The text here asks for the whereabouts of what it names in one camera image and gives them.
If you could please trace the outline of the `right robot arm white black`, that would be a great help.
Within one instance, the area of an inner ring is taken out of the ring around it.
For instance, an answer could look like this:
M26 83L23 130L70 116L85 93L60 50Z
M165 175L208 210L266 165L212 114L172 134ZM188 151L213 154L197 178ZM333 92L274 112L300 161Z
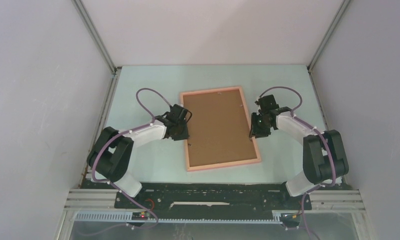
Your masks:
M297 117L289 107L280 107L273 95L256 100L258 111L251 115L251 138L265 138L272 130L281 130L303 147L302 171L283 185L279 204L291 209L300 195L320 186L333 186L349 172L349 165L340 132L319 130Z

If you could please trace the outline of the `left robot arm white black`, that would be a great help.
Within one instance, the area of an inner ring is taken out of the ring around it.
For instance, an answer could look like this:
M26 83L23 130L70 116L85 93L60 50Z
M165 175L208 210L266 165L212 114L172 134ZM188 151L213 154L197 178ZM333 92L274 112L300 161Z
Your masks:
M179 104L169 108L164 114L154 116L150 123L133 129L104 128L88 155L91 180L110 184L125 193L127 203L133 208L142 207L146 201L141 183L129 171L133 149L152 141L181 141L189 137L187 123L192 117L191 111Z

